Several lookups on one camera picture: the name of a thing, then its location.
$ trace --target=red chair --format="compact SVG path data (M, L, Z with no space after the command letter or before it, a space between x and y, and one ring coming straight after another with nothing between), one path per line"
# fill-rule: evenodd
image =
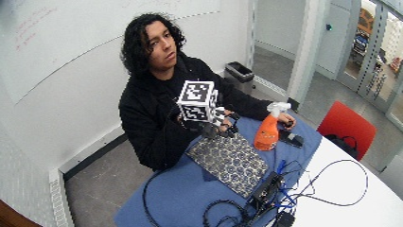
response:
M356 140L357 158L360 161L373 140L376 128L340 101L335 101L316 131L320 135L336 134L339 137L352 136ZM355 146L352 139L345 139Z

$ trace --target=black hair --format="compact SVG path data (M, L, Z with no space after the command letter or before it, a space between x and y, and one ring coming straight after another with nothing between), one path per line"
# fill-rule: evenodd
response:
M128 75L138 78L150 68L148 57L152 49L150 48L146 26L154 21L159 21L166 26L174 38L178 51L186 42L178 26L170 21L167 15L162 13L144 13L135 17L126 27L121 60L128 71Z

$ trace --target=whiteboard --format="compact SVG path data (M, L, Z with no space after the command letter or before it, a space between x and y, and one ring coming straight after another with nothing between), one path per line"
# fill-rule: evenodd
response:
M0 0L0 79L13 103L66 63L122 36L134 16L152 11L179 19L219 8L218 0Z

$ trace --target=white cube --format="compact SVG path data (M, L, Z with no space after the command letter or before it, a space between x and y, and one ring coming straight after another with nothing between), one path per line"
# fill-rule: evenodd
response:
M212 121L216 94L212 81L184 81L178 97L178 107L184 120Z

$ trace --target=orange spray bottle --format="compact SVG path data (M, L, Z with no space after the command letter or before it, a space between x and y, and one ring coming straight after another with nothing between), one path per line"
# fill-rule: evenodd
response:
M268 151L275 147L277 141L276 119L279 112L285 112L289 108L291 104L284 102L272 102L267 106L267 111L271 113L264 118L254 136L252 144L256 149Z

